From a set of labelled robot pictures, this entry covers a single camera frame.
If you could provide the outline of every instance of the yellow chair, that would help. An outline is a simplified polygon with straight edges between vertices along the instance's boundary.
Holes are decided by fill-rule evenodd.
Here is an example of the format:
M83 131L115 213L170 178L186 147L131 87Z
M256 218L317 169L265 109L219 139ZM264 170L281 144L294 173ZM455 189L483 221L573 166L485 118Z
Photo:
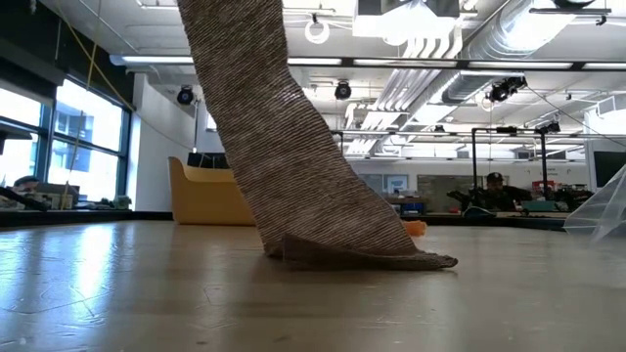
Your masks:
M181 225L254 226L254 218L231 170L183 165L169 157L174 220Z

